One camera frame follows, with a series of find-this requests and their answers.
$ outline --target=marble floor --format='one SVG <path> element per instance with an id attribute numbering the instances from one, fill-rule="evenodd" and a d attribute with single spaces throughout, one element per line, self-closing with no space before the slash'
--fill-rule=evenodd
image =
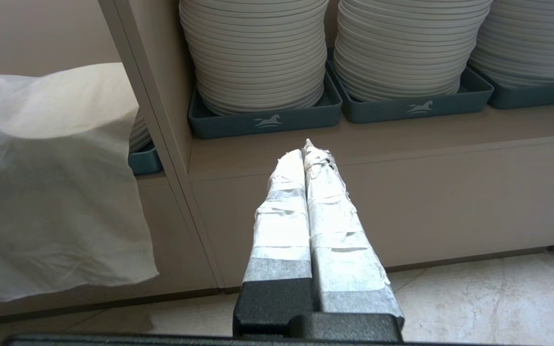
<path id="1" fill-rule="evenodd" d="M 407 341 L 554 346 L 554 254 L 391 273 Z M 23 332 L 231 335 L 237 295 L 0 324 Z"/>

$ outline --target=stack of white plates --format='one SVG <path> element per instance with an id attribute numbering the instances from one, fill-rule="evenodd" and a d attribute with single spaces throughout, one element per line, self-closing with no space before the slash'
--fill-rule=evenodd
<path id="1" fill-rule="evenodd" d="M 181 0 L 198 91 L 215 114 L 303 108 L 324 91 L 328 0 Z"/>
<path id="2" fill-rule="evenodd" d="M 360 100 L 453 94 L 491 0 L 341 0 L 334 62 Z"/>
<path id="3" fill-rule="evenodd" d="M 554 83 L 554 0 L 495 0 L 471 65 L 508 87 Z"/>
<path id="4" fill-rule="evenodd" d="M 149 142 L 151 142 L 151 135 L 149 134 L 147 124 L 145 124 L 145 118 L 141 112 L 138 112 L 132 127 L 132 133 L 129 136 L 129 152 L 136 153 L 136 151 L 142 149 Z"/>

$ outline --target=horse logo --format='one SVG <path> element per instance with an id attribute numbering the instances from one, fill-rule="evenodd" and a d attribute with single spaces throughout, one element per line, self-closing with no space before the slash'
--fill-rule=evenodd
<path id="1" fill-rule="evenodd" d="M 433 104 L 433 101 L 426 101 L 423 105 L 409 105 L 409 107 L 412 107 L 409 111 L 407 111 L 408 114 L 421 114 L 423 112 L 430 112 L 432 109 L 430 105 Z"/>
<path id="2" fill-rule="evenodd" d="M 255 125 L 255 127 L 259 129 L 264 127 L 275 127 L 275 126 L 281 125 L 281 123 L 279 122 L 279 114 L 275 114 L 271 116 L 270 119 L 255 119 L 255 121 L 259 121 L 259 123 Z"/>

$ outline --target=white cloth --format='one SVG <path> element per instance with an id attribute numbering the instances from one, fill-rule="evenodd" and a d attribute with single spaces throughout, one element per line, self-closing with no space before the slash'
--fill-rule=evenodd
<path id="1" fill-rule="evenodd" d="M 0 76 L 0 302 L 158 274 L 120 63 Z"/>

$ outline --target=shelf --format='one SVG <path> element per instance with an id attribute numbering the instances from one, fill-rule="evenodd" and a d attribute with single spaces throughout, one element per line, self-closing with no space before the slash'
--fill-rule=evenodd
<path id="1" fill-rule="evenodd" d="M 137 175 L 136 182 L 138 187 L 167 185 L 168 179 L 165 176 L 165 172 L 161 171 L 153 174 Z"/>
<path id="2" fill-rule="evenodd" d="M 339 125 L 202 140 L 195 138 L 189 162 L 192 181 L 268 174 L 286 151 L 310 138 L 332 151 L 340 166 L 402 160 L 554 142 L 554 105 L 471 114 Z"/>

